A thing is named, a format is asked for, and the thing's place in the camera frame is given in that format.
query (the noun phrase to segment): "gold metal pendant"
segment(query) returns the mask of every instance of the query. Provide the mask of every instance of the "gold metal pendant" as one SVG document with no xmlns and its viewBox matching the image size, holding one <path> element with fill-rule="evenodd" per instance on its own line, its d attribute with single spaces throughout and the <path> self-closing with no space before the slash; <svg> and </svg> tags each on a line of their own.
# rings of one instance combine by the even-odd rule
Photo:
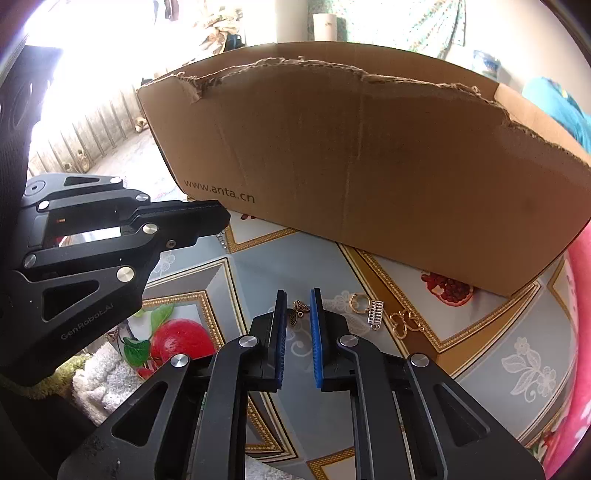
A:
<svg viewBox="0 0 591 480">
<path fill-rule="evenodd" d="M 296 322 L 298 318 L 302 318 L 305 313 L 310 311 L 310 306 L 306 305 L 301 300 L 296 300 L 294 302 L 293 310 L 289 310 L 289 318 L 290 318 L 290 325 L 292 327 L 296 326 Z"/>
<path fill-rule="evenodd" d="M 392 329 L 394 331 L 394 336 L 398 340 L 405 339 L 409 330 L 411 332 L 422 332 L 424 330 L 424 327 L 420 325 L 417 319 L 406 309 L 402 310 L 401 312 L 391 314 L 389 318 L 394 324 Z M 402 334 L 398 333 L 399 324 L 397 320 L 402 322 Z"/>
<path fill-rule="evenodd" d="M 360 310 L 356 304 L 358 298 L 366 298 L 367 299 L 367 307 L 365 309 Z M 363 315 L 365 313 L 368 314 L 368 323 L 372 330 L 378 330 L 382 325 L 382 315 L 384 314 L 384 302 L 381 300 L 372 300 L 369 298 L 369 295 L 366 293 L 353 293 L 349 298 L 349 307 L 355 313 Z"/>
</svg>

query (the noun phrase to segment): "black speaker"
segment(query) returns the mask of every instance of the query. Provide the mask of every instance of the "black speaker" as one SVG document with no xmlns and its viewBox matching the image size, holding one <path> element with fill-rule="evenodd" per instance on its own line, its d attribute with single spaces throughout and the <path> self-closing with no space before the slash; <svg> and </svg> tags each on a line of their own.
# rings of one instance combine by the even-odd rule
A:
<svg viewBox="0 0 591 480">
<path fill-rule="evenodd" d="M 25 191 L 31 132 L 60 56 L 59 48 L 25 46 L 0 85 L 0 261 Z"/>
</svg>

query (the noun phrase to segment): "butterfly charm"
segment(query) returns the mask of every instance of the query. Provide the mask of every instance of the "butterfly charm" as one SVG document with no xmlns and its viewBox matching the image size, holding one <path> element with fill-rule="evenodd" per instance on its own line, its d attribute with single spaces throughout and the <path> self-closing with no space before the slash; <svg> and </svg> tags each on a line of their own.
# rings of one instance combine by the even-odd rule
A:
<svg viewBox="0 0 591 480">
<path fill-rule="evenodd" d="M 310 311 L 310 306 L 306 305 L 304 302 L 300 300 L 296 300 L 294 302 L 294 308 L 289 309 L 289 318 L 290 318 L 290 325 L 293 327 L 296 325 L 297 319 L 302 318 L 305 313 Z"/>
</svg>

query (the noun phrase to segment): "pink fabric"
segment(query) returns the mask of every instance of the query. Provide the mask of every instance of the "pink fabric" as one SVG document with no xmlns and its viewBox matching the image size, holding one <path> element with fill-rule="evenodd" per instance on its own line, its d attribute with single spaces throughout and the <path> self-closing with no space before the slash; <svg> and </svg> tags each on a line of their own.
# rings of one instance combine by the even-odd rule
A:
<svg viewBox="0 0 591 480">
<path fill-rule="evenodd" d="M 544 457 L 550 478 L 568 459 L 591 424 L 591 224 L 569 248 L 579 311 L 579 357 L 569 413 Z"/>
</svg>

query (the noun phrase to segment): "pomegranate print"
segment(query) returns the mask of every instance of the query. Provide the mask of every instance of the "pomegranate print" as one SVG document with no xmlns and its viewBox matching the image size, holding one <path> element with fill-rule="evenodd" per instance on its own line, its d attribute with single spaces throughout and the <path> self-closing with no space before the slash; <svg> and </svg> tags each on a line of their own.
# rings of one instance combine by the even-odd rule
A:
<svg viewBox="0 0 591 480">
<path fill-rule="evenodd" d="M 450 307 L 464 305 L 474 294 L 474 287 L 471 285 L 436 273 L 423 272 L 421 280 L 427 284 L 428 291 Z"/>
</svg>

